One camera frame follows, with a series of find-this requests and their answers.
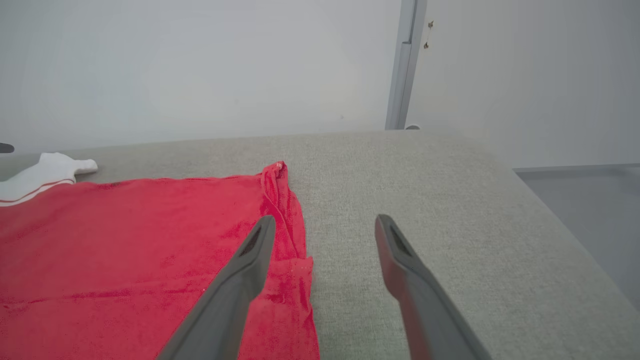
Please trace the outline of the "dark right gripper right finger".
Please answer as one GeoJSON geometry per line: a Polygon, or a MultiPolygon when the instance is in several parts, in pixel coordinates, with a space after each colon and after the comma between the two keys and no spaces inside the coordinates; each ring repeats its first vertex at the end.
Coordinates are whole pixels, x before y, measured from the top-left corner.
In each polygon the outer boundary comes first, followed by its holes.
{"type": "Polygon", "coordinates": [[[375,243],[386,289],[398,301],[412,360],[492,357],[395,221],[375,218],[375,243]]]}

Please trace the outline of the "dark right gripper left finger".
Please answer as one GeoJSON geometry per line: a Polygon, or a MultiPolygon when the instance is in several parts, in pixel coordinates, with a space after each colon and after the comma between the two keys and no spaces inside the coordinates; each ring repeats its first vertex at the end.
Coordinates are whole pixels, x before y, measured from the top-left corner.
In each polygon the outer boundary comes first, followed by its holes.
{"type": "Polygon", "coordinates": [[[164,346],[158,360],[236,360],[250,303],[263,291],[276,221],[261,217],[164,346]]]}

